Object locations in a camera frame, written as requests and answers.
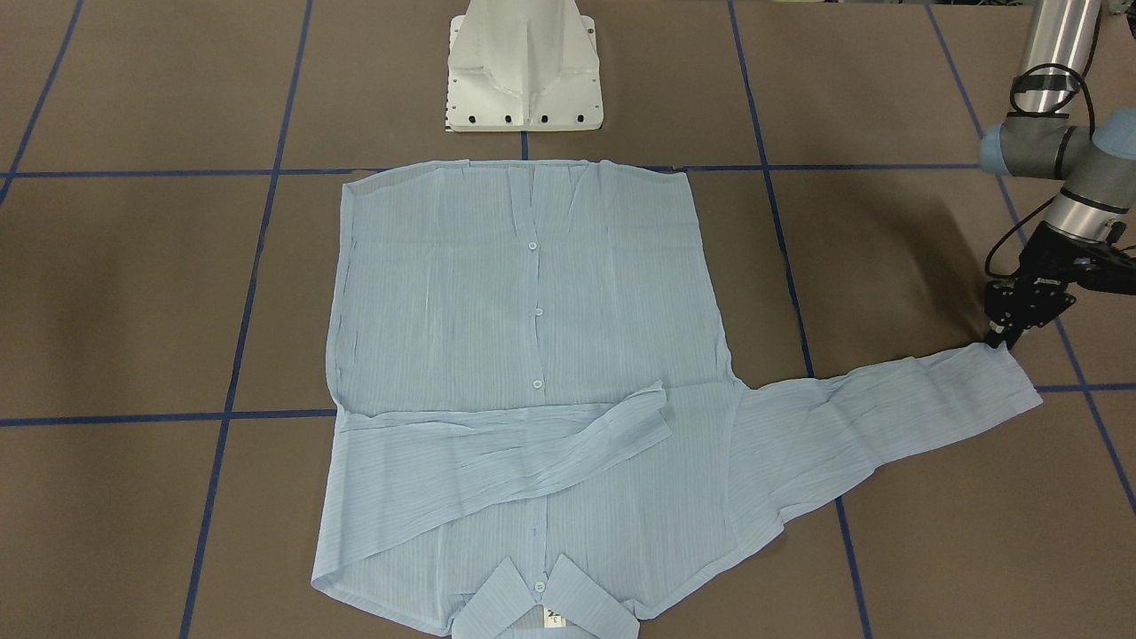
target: clothing tag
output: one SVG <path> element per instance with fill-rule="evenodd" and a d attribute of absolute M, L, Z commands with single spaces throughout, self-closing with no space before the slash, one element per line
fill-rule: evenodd
<path fill-rule="evenodd" d="M 544 628 L 567 628 L 568 620 L 558 615 L 557 613 L 549 609 L 548 606 L 541 606 L 544 608 Z"/>

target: black cable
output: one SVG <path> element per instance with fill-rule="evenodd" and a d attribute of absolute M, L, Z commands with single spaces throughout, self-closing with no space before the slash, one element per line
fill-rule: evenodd
<path fill-rule="evenodd" d="M 1096 57 L 1096 41 L 1101 39 L 1101 18 L 1104 11 L 1096 13 L 1096 24 L 1093 26 L 1093 43 L 1088 45 L 1088 59 L 1085 61 L 1085 70 L 1080 72 L 1081 78 L 1088 77 L 1088 69 L 1093 68 L 1093 58 Z"/>
<path fill-rule="evenodd" d="M 1047 68 L 1055 68 L 1064 73 L 1066 75 L 1071 77 L 1074 82 L 1077 83 L 1077 86 L 1072 90 L 1069 90 L 1068 96 L 1059 100 L 1055 105 L 1053 105 L 1049 109 L 1044 111 L 1027 111 L 1026 109 L 1021 108 L 1021 105 L 1018 103 L 1018 93 L 1025 92 L 1025 91 L 1019 91 L 1019 89 L 1022 88 L 1025 81 L 1028 80 L 1030 76 L 1033 76 L 1039 70 L 1045 70 Z M 1026 73 L 1013 78 L 1013 83 L 1010 85 L 1010 107 L 1013 109 L 1016 114 L 1024 115 L 1026 117 L 1055 116 L 1058 115 L 1059 110 L 1063 109 L 1066 106 L 1069 105 L 1069 102 L 1072 101 L 1074 98 L 1077 97 L 1078 92 L 1085 93 L 1085 108 L 1088 109 L 1088 136 L 1089 139 L 1092 139 L 1093 134 L 1096 133 L 1096 109 L 1093 108 L 1093 97 L 1092 94 L 1089 94 L 1088 84 L 1085 83 L 1085 76 L 1069 68 L 1066 65 L 1059 63 L 1044 63 L 1030 68 Z"/>
<path fill-rule="evenodd" d="M 1045 207 L 1047 207 L 1051 204 L 1053 204 L 1054 199 L 1056 199 L 1056 196 L 1053 196 L 1052 198 L 1050 198 L 1050 199 L 1045 200 L 1044 202 L 1042 202 L 1042 206 L 1035 208 L 1034 213 L 1030 213 L 1026 217 L 1021 218 L 1021 222 L 1014 224 L 1013 229 L 1010 229 L 1009 231 L 1006 231 L 1005 235 L 1002 235 L 1002 238 L 999 241 L 994 242 L 994 247 L 991 248 L 991 252 L 986 254 L 986 262 L 983 264 L 983 271 L 986 272 L 986 276 L 987 277 L 992 277 L 994 280 L 1009 280 L 1010 277 L 1014 276 L 1014 274 L 1017 273 L 1017 271 L 1014 271 L 1014 273 L 1012 273 L 1010 275 L 1003 275 L 1001 273 L 994 273 L 993 271 L 991 271 L 991 262 L 994 259 L 994 254 L 997 252 L 997 249 L 1002 248 L 1002 244 L 1004 244 L 1005 241 L 1010 239 L 1010 235 L 1013 235 L 1014 233 L 1018 232 L 1018 229 L 1021 229 L 1030 219 L 1037 217 L 1037 214 L 1042 213 L 1043 210 L 1045 210 Z"/>

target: light blue shirt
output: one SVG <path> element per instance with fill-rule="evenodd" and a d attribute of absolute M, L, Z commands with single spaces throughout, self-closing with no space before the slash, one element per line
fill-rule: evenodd
<path fill-rule="evenodd" d="M 434 161 L 343 188 L 312 586 L 458 639 L 630 639 L 882 464 L 1036 406 L 984 345 L 730 368 L 686 176 Z"/>

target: brown floor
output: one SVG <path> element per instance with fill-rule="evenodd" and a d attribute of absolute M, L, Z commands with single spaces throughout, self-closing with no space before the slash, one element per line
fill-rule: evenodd
<path fill-rule="evenodd" d="M 690 166 L 751 385 L 980 337 L 1011 217 L 970 109 L 1004 114 L 1028 9 L 740 0 L 743 78 L 725 1 L 578 3 L 607 122 L 524 140 L 442 131 L 465 0 L 0 0 L 0 636 L 419 636 L 308 586 L 354 169 Z M 1134 59 L 1106 20 L 1102 115 Z M 1005 186 L 1018 214 L 1056 189 Z M 1136 637 L 1136 301 L 1080 297 L 1016 349 L 1043 407 L 883 468 L 642 636 Z"/>

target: blue tape line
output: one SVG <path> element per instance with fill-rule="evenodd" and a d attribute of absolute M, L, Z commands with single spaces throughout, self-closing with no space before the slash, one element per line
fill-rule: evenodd
<path fill-rule="evenodd" d="M 1136 383 L 1131 384 L 1087 384 L 1086 388 L 1092 392 L 1100 391 L 1116 391 L 1116 390 L 1136 390 Z"/>
<path fill-rule="evenodd" d="M 375 168 L 282 168 L 281 175 L 345 175 L 356 171 L 383 171 Z"/>
<path fill-rule="evenodd" d="M 75 9 L 72 10 L 72 19 L 67 23 L 67 32 L 64 33 L 64 41 L 59 44 L 59 52 L 56 53 L 56 61 L 51 64 L 48 80 L 43 83 L 43 90 L 40 91 L 40 99 L 35 101 L 35 108 L 32 109 L 32 117 L 28 118 L 27 126 L 24 128 L 24 136 L 19 139 L 19 147 L 16 149 L 16 157 L 11 160 L 11 168 L 8 169 L 8 174 L 3 179 L 3 186 L 0 186 L 0 205 L 8 197 L 8 191 L 11 189 L 11 181 L 16 179 L 16 172 L 19 171 L 19 160 L 24 159 L 24 152 L 27 151 L 27 143 L 32 140 L 35 123 L 40 119 L 43 103 L 48 101 L 48 93 L 56 83 L 56 75 L 59 73 L 59 67 L 64 64 L 64 56 L 67 53 L 72 35 L 75 34 L 75 25 L 78 23 L 78 15 L 82 11 L 83 0 L 76 0 Z"/>
<path fill-rule="evenodd" d="M 692 164 L 671 167 L 680 171 L 767 171 L 768 168 L 763 164 Z"/>
<path fill-rule="evenodd" d="M 745 51 L 742 48 L 742 34 L 737 30 L 737 14 L 734 10 L 734 0 L 728 0 L 726 7 L 729 9 L 729 24 L 734 31 L 734 45 L 737 48 L 737 61 L 742 67 L 742 84 L 745 88 L 745 99 L 750 105 L 750 119 L 753 123 L 753 136 L 758 144 L 758 155 L 761 157 L 761 174 L 766 181 L 766 194 L 769 198 L 769 209 L 772 214 L 774 231 L 777 234 L 777 248 L 780 249 L 782 260 L 785 263 L 785 282 L 788 285 L 788 297 L 793 302 L 793 310 L 796 313 L 796 329 L 801 338 L 801 357 L 804 359 L 804 368 L 809 376 L 815 376 L 812 368 L 812 356 L 809 354 L 809 338 L 804 331 L 804 316 L 801 314 L 801 302 L 796 294 L 796 284 L 793 281 L 793 266 L 788 259 L 788 246 L 785 243 L 785 231 L 782 227 L 780 210 L 777 207 L 777 196 L 774 192 L 772 176 L 769 174 L 769 161 L 766 158 L 766 143 L 761 136 L 761 124 L 758 121 L 758 107 L 753 100 L 753 90 L 750 86 L 749 65 L 745 64 Z"/>
<path fill-rule="evenodd" d="M 87 415 L 78 417 L 14 417 L 0 420 L 6 426 L 64 426 L 86 424 L 140 424 L 154 422 L 215 422 L 225 418 L 224 413 L 166 413 L 153 415 Z"/>
<path fill-rule="evenodd" d="M 782 259 L 785 263 L 785 283 L 788 287 L 790 299 L 793 302 L 793 310 L 796 313 L 796 325 L 801 337 L 801 356 L 804 358 L 804 367 L 809 376 L 816 376 L 812 367 L 812 356 L 809 352 L 809 339 L 804 330 L 804 316 L 801 313 L 801 302 L 796 294 L 796 284 L 793 281 L 793 267 L 790 264 L 788 247 L 785 243 L 785 232 L 782 227 L 780 210 L 777 207 L 777 196 L 774 192 L 772 175 L 769 171 L 769 159 L 766 156 L 766 144 L 761 136 L 761 123 L 758 119 L 758 107 L 753 99 L 753 89 L 750 86 L 749 65 L 745 63 L 745 50 L 742 47 L 742 34 L 737 28 L 737 13 L 734 8 L 734 0 L 726 3 L 729 9 L 729 24 L 734 31 L 734 45 L 737 48 L 737 61 L 741 65 L 742 83 L 745 88 L 745 98 L 750 106 L 750 118 L 753 122 L 753 136 L 758 143 L 758 155 L 761 158 L 761 175 L 766 182 L 766 192 L 769 196 L 769 210 L 772 214 L 774 230 L 777 233 L 777 247 L 782 251 Z M 836 498 L 836 514 L 841 522 L 841 537 L 844 539 L 844 553 L 847 557 L 849 572 L 852 576 L 852 587 L 855 592 L 857 609 L 860 612 L 860 628 L 864 639 L 871 639 L 871 621 L 868 619 L 868 603 L 863 597 L 863 588 L 860 583 L 860 569 L 855 561 L 855 548 L 852 546 L 852 533 L 844 516 L 844 500 Z"/>
<path fill-rule="evenodd" d="M 1085 373 L 1080 368 L 1080 363 L 1077 362 L 1077 355 L 1072 350 L 1072 341 L 1069 339 L 1069 333 L 1066 332 L 1064 323 L 1058 317 L 1053 322 L 1058 327 L 1058 334 L 1061 335 L 1061 343 L 1066 348 L 1066 352 L 1069 355 L 1069 363 L 1072 364 L 1072 372 L 1077 375 L 1077 382 L 1080 383 L 1081 392 L 1085 396 L 1085 401 L 1088 404 L 1088 412 L 1093 415 L 1093 422 L 1096 424 L 1096 431 L 1101 434 L 1101 441 L 1104 442 L 1104 449 L 1109 454 L 1109 459 L 1112 460 L 1112 468 L 1117 472 L 1117 479 L 1120 481 L 1120 488 L 1125 491 L 1125 497 L 1128 498 L 1128 507 L 1131 508 L 1134 515 L 1136 515 L 1136 492 L 1133 492 L 1133 484 L 1128 481 L 1128 473 L 1125 472 L 1125 466 L 1120 462 L 1120 456 L 1117 455 L 1117 449 L 1112 445 L 1112 437 L 1109 435 L 1109 429 L 1104 425 L 1104 420 L 1101 418 L 1101 413 L 1096 408 L 1096 400 L 1093 399 L 1093 393 L 1089 391 L 1088 382 L 1085 380 Z"/>
<path fill-rule="evenodd" d="M 308 42 L 308 25 L 311 23 L 311 3 L 307 0 L 303 9 L 303 23 L 300 27 L 300 42 L 295 50 L 295 63 L 292 67 L 292 81 L 287 90 L 287 101 L 284 103 L 284 117 L 281 121 L 279 138 L 276 142 L 276 159 L 273 161 L 272 179 L 268 182 L 268 197 L 265 199 L 265 213 L 260 221 L 260 234 L 257 236 L 257 251 L 252 258 L 252 272 L 249 275 L 249 291 L 244 299 L 244 313 L 241 317 L 241 330 L 236 339 L 236 352 L 233 356 L 233 374 L 225 396 L 225 412 L 233 410 L 236 400 L 236 385 L 241 376 L 241 364 L 244 357 L 244 346 L 249 334 L 249 323 L 252 318 L 252 302 L 257 294 L 257 276 L 260 268 L 260 257 L 265 250 L 265 238 L 268 223 L 272 219 L 273 202 L 276 198 L 276 184 L 279 182 L 281 165 L 284 160 L 284 146 L 287 141 L 287 126 L 292 118 L 292 105 L 295 102 L 295 90 L 300 83 L 300 68 L 303 63 L 303 50 Z M 197 603 L 198 586 L 201 582 L 201 566 L 204 563 L 206 543 L 209 539 L 209 525 L 212 521 L 212 508 L 217 499 L 217 484 L 220 481 L 222 464 L 225 458 L 225 445 L 228 441 L 231 420 L 223 420 L 217 433 L 217 448 L 214 454 L 212 472 L 209 475 L 209 490 L 206 495 L 204 512 L 201 515 L 201 531 L 198 534 L 198 547 L 193 555 L 193 570 L 190 573 L 190 586 L 185 595 L 185 609 L 182 614 L 179 639 L 189 639 L 190 625 L 193 622 L 193 607 Z"/>
<path fill-rule="evenodd" d="M 852 573 L 852 590 L 855 591 L 857 608 L 860 611 L 860 626 L 864 639 L 871 639 L 871 621 L 868 619 L 868 605 L 863 597 L 863 582 L 860 581 L 860 566 L 855 561 L 855 548 L 852 546 L 852 530 L 849 526 L 847 513 L 844 512 L 844 498 L 836 498 L 836 518 L 841 523 L 841 537 L 844 539 L 844 554 L 849 559 L 849 571 Z"/>
<path fill-rule="evenodd" d="M 970 102 L 970 96 L 967 93 L 967 88 L 962 84 L 962 78 L 959 76 L 959 72 L 954 66 L 954 58 L 951 56 L 951 49 L 946 44 L 946 40 L 943 38 L 943 32 L 938 27 L 938 22 L 935 19 L 935 13 L 932 11 L 930 7 L 924 7 L 927 11 L 927 16 L 930 18 L 932 26 L 935 28 L 935 35 L 938 36 L 939 47 L 943 48 L 943 55 L 946 56 L 947 65 L 951 67 L 951 73 L 954 74 L 954 82 L 959 88 L 959 92 L 962 94 L 962 101 L 967 105 L 967 110 L 970 111 L 970 119 L 975 124 L 975 131 L 978 133 L 979 139 L 983 135 L 982 125 L 978 123 L 978 116 L 975 113 L 975 107 Z M 1002 191 L 1002 199 L 1005 200 L 1006 209 L 1010 211 L 1010 217 L 1017 224 L 1020 218 L 1018 217 L 1018 209 L 1013 206 L 1013 200 L 1010 198 L 1010 192 L 1005 188 L 1005 182 L 1002 176 L 999 175 L 997 184 L 999 189 Z M 1026 241 L 1025 231 L 1018 230 L 1018 238 Z M 1109 429 L 1104 425 L 1104 420 L 1101 418 L 1100 412 L 1096 409 L 1096 401 L 1093 399 L 1093 392 L 1085 379 L 1085 373 L 1081 371 L 1080 362 L 1077 359 L 1077 354 L 1074 351 L 1072 342 L 1069 340 L 1069 334 L 1066 332 L 1064 323 L 1058 317 L 1054 321 L 1056 325 L 1058 334 L 1061 337 L 1061 343 L 1064 346 L 1066 355 L 1069 356 L 1069 363 L 1072 365 L 1072 371 L 1077 375 L 1078 388 L 1085 396 L 1085 401 L 1088 404 L 1089 413 L 1093 415 L 1093 422 L 1096 424 L 1096 430 L 1101 434 L 1101 440 L 1104 442 L 1104 448 L 1109 454 L 1109 459 L 1112 460 L 1112 467 L 1116 470 L 1117 479 L 1120 481 L 1120 487 L 1125 491 L 1125 496 L 1128 498 L 1128 506 L 1131 508 L 1133 514 L 1136 514 L 1136 493 L 1133 492 L 1131 482 L 1128 481 L 1128 474 L 1125 472 L 1124 464 L 1120 463 L 1120 457 L 1117 455 L 1116 447 L 1112 445 L 1112 438 L 1109 435 Z"/>
<path fill-rule="evenodd" d="M 977 164 L 775 164 L 769 171 L 957 171 L 977 169 Z"/>
<path fill-rule="evenodd" d="M 23 171 L 16 174 L 19 179 L 43 177 L 220 177 L 241 175 L 272 175 L 270 168 L 200 168 L 169 171 Z"/>
<path fill-rule="evenodd" d="M 8 417 L 0 420 L 0 428 L 216 422 L 217 420 L 231 420 L 236 422 L 240 420 L 291 420 L 334 416 L 334 408 L 285 408 L 279 410 L 233 410 L 229 413 L 153 413 L 137 415 L 80 415 L 72 417 Z"/>
<path fill-rule="evenodd" d="M 653 171 L 655 173 L 686 173 L 685 166 L 665 166 L 661 164 L 644 164 L 640 165 L 640 168 L 645 168 L 648 171 Z"/>
<path fill-rule="evenodd" d="M 1056 385 L 1047 385 L 1047 387 L 1045 387 L 1045 385 L 1034 387 L 1034 390 L 1036 390 L 1037 392 L 1043 392 L 1043 393 L 1055 393 L 1055 392 L 1080 392 L 1084 389 L 1081 389 L 1077 384 L 1056 384 Z"/>
<path fill-rule="evenodd" d="M 967 113 L 970 114 L 970 122 L 974 123 L 975 132 L 978 133 L 978 138 L 980 139 L 983 136 L 983 125 L 978 123 L 978 113 L 975 111 L 975 105 L 970 101 L 967 88 L 962 84 L 962 76 L 959 75 L 959 68 L 954 66 L 954 56 L 951 55 L 951 48 L 946 45 L 946 39 L 943 38 L 943 30 L 938 27 L 938 20 L 935 19 L 935 11 L 932 10 L 930 5 L 924 5 L 924 9 L 927 11 L 927 17 L 930 18 L 930 26 L 935 30 L 935 38 L 938 38 L 938 45 L 943 49 L 947 66 L 951 67 L 954 84 L 959 88 L 962 101 L 967 105 Z"/>

